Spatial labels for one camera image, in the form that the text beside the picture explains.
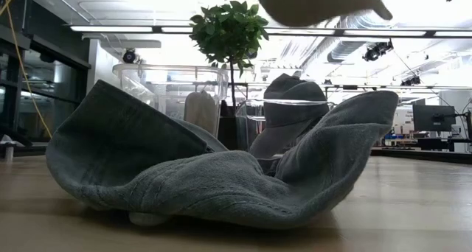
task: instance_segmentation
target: yellow cable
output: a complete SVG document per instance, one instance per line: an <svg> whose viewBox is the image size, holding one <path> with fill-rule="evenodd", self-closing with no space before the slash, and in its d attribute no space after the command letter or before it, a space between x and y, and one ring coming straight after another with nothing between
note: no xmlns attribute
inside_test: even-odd
<svg viewBox="0 0 472 252"><path fill-rule="evenodd" d="M32 95L30 81L28 80L27 73L24 70L23 60L21 59L20 49L18 48L18 41L16 40L15 28L13 27L13 19L12 19L12 14L10 12L10 6L9 6L8 3L5 6L7 7L8 18L10 20L10 26L11 26L11 29L12 29L13 40L15 41L16 54L18 55L18 60L20 61L21 72L23 73L24 79L27 82L28 91L29 91L29 94L31 94L32 103L33 103L33 105L35 105L36 112L38 112L39 118L41 119L41 122L43 122L43 126L46 128L46 131L47 131L47 134L49 135L49 138L52 138L51 131L49 131L49 128L47 127L46 122L44 121L43 115L41 115L41 112L39 111L38 105L36 104L36 99Z"/></svg>
<svg viewBox="0 0 472 252"><path fill-rule="evenodd" d="M5 3L5 5L0 9L0 15L3 14L3 12L5 11L5 9L7 9L8 5L10 5L10 2L12 2L12 0L6 0L7 2Z"/></svg>

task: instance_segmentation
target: crumpled towel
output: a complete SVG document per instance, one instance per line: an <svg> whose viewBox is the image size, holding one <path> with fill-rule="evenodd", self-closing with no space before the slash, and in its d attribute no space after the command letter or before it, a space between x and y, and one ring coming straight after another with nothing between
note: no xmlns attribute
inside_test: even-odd
<svg viewBox="0 0 472 252"><path fill-rule="evenodd" d="M371 146L390 130L397 103L389 91L341 103L296 147L264 167L275 170L271 176L250 154L227 151L204 130L99 81L52 137L47 164L78 200L130 211L131 219L187 215L295 228L349 193Z"/></svg>

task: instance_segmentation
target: wooden table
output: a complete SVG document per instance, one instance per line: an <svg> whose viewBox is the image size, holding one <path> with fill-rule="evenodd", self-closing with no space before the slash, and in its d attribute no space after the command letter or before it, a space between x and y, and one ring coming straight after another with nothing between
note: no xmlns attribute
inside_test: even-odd
<svg viewBox="0 0 472 252"><path fill-rule="evenodd" d="M472 168L374 157L332 212L261 231L189 218L139 228L68 196L43 157L16 158L0 165L0 251L472 251Z"/></svg>

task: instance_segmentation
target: clear plastic bin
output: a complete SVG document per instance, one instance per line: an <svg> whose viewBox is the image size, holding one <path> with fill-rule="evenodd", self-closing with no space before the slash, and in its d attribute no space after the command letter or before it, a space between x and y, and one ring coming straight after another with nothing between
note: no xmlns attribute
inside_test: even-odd
<svg viewBox="0 0 472 252"><path fill-rule="evenodd" d="M209 110L213 114L213 123L204 129L218 136L221 100L226 98L228 91L228 75L224 70L197 66L119 64L113 67L113 73L121 79L123 91L175 119L185 119L185 102L189 94L205 91L213 99L215 107Z"/></svg>
<svg viewBox="0 0 472 252"><path fill-rule="evenodd" d="M264 102L278 105L328 105L331 110L334 106L331 102L316 102L302 100L282 100L282 99L248 99L244 101L236 111L237 122L237 146L239 150L246 152L251 148L254 140L266 128L266 118L264 116ZM287 150L296 146L303 135L292 141L285 148L280 150L277 155L282 155Z"/></svg>

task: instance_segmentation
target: plant stem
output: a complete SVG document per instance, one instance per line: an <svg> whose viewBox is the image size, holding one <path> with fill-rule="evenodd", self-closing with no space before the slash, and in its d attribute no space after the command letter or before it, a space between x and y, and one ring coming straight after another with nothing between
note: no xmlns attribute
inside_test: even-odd
<svg viewBox="0 0 472 252"><path fill-rule="evenodd" d="M231 71L231 98L233 101L233 114L236 114L236 95L235 95L235 68L232 57L229 58L229 69Z"/></svg>

